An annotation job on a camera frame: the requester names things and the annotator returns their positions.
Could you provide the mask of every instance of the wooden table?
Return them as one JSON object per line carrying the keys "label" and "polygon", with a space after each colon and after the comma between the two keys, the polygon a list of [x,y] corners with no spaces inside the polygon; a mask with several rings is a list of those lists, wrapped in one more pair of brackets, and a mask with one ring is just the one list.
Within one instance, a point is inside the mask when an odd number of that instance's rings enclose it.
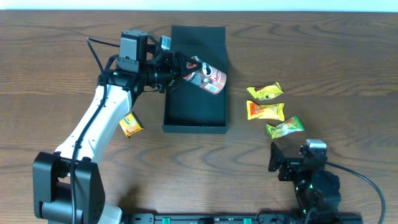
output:
{"label": "wooden table", "polygon": [[[0,12],[0,223],[43,223],[33,214],[32,162],[53,152],[93,99],[98,66],[85,43],[118,43],[123,29],[158,39],[171,25],[225,26],[229,130],[169,134],[164,95],[142,94],[134,109],[145,129],[117,129],[100,167],[106,201],[128,212],[239,212],[297,207],[292,183],[267,171],[266,123],[246,118],[246,88],[280,82],[287,118],[305,131],[275,141],[299,156],[307,138],[328,144],[331,162],[377,183],[386,223],[398,218],[398,15],[329,12]],[[118,49],[94,44],[103,63]],[[341,181],[341,211],[376,223],[380,201],[365,181]]]}

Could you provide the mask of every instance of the can label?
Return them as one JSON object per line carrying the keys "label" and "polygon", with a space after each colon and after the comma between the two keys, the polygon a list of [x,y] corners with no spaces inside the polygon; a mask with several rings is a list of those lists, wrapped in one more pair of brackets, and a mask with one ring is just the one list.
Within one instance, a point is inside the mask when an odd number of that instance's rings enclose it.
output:
{"label": "can label", "polygon": [[[226,74],[206,62],[203,62],[197,56],[192,57],[192,59],[202,64],[201,70],[187,75],[184,79],[212,94],[220,92],[225,86]],[[195,64],[187,63],[187,68],[194,67],[196,67]]]}

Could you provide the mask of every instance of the orange candy wrapper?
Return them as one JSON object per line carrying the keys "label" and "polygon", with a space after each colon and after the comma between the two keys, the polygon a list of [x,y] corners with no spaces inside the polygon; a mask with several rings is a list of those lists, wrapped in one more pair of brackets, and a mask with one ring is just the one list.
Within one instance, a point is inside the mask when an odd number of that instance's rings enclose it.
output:
{"label": "orange candy wrapper", "polygon": [[276,119],[285,121],[284,103],[276,103],[273,105],[258,105],[257,103],[247,100],[248,119]]}
{"label": "orange candy wrapper", "polygon": [[129,138],[132,134],[136,133],[144,129],[135,115],[130,111],[125,117],[119,122],[120,127],[127,138]]}

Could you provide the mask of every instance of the black tray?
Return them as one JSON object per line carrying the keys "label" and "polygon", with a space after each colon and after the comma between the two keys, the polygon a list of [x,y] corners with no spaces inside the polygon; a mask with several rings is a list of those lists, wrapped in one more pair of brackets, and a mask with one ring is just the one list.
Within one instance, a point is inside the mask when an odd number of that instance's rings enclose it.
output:
{"label": "black tray", "polygon": [[[173,26],[171,38],[171,51],[198,56],[228,76],[225,27]],[[227,85],[213,95],[184,80],[174,82],[166,91],[162,127],[166,133],[225,134]]]}

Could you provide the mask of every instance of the candy wrapper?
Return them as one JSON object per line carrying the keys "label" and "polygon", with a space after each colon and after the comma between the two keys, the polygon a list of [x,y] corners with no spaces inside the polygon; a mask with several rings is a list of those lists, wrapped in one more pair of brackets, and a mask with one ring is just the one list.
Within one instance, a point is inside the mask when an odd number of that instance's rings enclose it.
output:
{"label": "candy wrapper", "polygon": [[268,134],[271,136],[271,139],[280,138],[285,136],[286,134],[290,134],[296,131],[304,131],[304,127],[301,124],[300,120],[294,116],[293,118],[289,118],[287,121],[282,124],[278,124],[276,127],[273,127],[267,124]]}
{"label": "candy wrapper", "polygon": [[122,130],[127,138],[129,138],[132,134],[136,133],[137,131],[143,129],[140,122],[138,122],[138,119],[131,111],[130,113],[124,116],[124,118],[119,122],[119,124],[120,127],[122,127]]}
{"label": "candy wrapper", "polygon": [[259,100],[270,100],[274,99],[275,97],[283,94],[282,88],[279,85],[279,82],[275,82],[270,86],[265,87],[249,87],[248,91],[252,94],[255,99]]}
{"label": "candy wrapper", "polygon": [[285,121],[284,103],[277,103],[273,105],[258,105],[257,103],[247,100],[246,106],[248,109],[248,119],[277,119]]}

